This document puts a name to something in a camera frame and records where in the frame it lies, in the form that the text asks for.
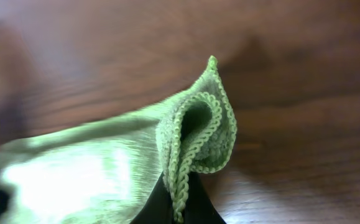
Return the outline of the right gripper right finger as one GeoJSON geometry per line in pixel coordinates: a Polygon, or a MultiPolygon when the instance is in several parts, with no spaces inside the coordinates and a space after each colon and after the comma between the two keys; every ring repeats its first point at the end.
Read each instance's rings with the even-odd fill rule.
{"type": "Polygon", "coordinates": [[[200,176],[196,172],[189,173],[188,184],[184,224],[226,224],[211,203],[200,176]]]}

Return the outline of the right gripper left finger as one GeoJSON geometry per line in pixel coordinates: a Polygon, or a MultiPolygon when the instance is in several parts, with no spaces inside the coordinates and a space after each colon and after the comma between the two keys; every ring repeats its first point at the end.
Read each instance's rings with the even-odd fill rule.
{"type": "Polygon", "coordinates": [[[173,209],[170,194],[160,175],[142,210],[131,221],[131,224],[172,224],[173,209]]]}

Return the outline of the light green microfiber cloth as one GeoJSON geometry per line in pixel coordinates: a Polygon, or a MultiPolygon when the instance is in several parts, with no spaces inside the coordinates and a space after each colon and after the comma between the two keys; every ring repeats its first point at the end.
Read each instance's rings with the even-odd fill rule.
{"type": "Polygon", "coordinates": [[[229,161],[236,119],[210,57],[187,90],[102,121],[0,148],[0,224],[129,223],[161,174],[183,223],[189,173],[229,161]]]}

